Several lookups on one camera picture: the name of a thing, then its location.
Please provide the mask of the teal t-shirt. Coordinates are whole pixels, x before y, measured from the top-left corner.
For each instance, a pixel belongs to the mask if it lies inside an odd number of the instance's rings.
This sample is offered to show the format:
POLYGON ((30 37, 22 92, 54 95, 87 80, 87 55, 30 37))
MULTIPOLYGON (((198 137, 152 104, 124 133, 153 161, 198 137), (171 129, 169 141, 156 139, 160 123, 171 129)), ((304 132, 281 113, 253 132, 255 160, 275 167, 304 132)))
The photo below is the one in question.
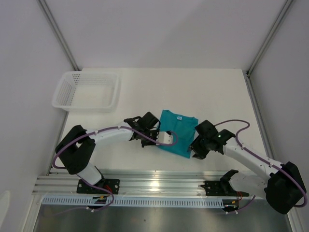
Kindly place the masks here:
POLYGON ((160 122, 161 131, 173 131, 176 133, 178 140, 173 146, 160 145, 159 148, 189 159, 191 157, 189 146, 194 141, 195 127, 198 125, 198 119, 175 114, 170 110, 163 110, 160 122))

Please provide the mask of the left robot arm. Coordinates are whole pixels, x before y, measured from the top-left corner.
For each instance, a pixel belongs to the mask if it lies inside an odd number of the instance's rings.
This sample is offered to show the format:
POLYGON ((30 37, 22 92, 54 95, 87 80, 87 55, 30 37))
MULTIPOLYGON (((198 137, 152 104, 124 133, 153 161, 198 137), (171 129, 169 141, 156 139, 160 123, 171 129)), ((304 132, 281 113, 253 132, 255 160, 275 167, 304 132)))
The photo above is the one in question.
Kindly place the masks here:
POLYGON ((151 112, 100 130, 87 130, 76 125, 55 148, 55 158, 61 160, 63 169, 69 174, 77 175, 88 183, 93 193, 100 193, 105 182, 103 174, 90 163, 94 150, 99 146, 132 140, 140 140, 142 147, 155 145, 160 126, 161 122, 151 112))

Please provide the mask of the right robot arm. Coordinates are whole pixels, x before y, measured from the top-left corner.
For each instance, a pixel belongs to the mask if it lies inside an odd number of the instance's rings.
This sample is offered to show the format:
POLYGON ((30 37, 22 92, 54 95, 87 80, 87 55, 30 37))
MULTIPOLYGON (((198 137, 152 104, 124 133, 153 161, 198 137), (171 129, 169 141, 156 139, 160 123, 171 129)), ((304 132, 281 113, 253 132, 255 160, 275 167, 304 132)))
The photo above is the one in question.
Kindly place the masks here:
POLYGON ((292 208, 302 208, 308 204, 305 184, 298 167, 292 162, 281 163, 250 150, 239 139, 239 134, 248 129, 250 123, 236 133, 223 129, 205 120, 195 127, 197 138, 189 145, 194 158, 203 160, 209 152, 218 152, 236 160, 253 175, 230 170, 219 180, 219 186, 205 182, 202 188, 206 195, 232 196, 245 193, 265 199, 277 212, 287 214, 292 208))

